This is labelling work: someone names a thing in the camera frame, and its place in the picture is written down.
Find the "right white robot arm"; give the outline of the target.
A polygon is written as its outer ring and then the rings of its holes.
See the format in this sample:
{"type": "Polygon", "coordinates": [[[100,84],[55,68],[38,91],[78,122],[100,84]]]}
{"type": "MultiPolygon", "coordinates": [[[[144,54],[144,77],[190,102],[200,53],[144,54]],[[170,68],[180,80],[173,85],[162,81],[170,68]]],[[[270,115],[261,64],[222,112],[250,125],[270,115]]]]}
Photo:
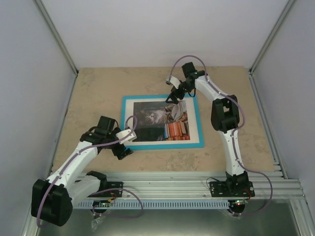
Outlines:
{"type": "Polygon", "coordinates": [[[196,70],[192,62],[184,64],[182,71],[185,81],[182,82],[172,75],[166,79],[166,83],[173,86],[166,103],[178,104],[187,93],[196,90],[212,102],[211,124],[220,134],[226,158],[226,181],[224,185],[229,195],[238,196],[249,184],[249,178],[242,162],[238,144],[240,108],[237,97],[228,95],[219,89],[206,70],[196,70]]]}

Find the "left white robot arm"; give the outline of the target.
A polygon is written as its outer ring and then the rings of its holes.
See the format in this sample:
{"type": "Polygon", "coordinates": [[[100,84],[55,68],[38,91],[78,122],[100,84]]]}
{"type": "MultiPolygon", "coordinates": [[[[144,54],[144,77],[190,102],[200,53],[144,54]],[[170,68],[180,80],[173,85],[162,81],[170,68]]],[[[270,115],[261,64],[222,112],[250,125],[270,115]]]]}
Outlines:
{"type": "Polygon", "coordinates": [[[101,116],[97,126],[85,132],[70,157],[46,179],[38,179],[32,186],[31,215],[42,228],[41,221],[63,226],[71,216],[75,202],[91,194],[103,196],[108,190],[106,176],[90,172],[77,183],[78,176],[102,149],[110,149],[119,160],[132,154],[124,143],[136,139],[137,118],[129,116],[132,125],[124,129],[114,127],[115,119],[101,116]]]}

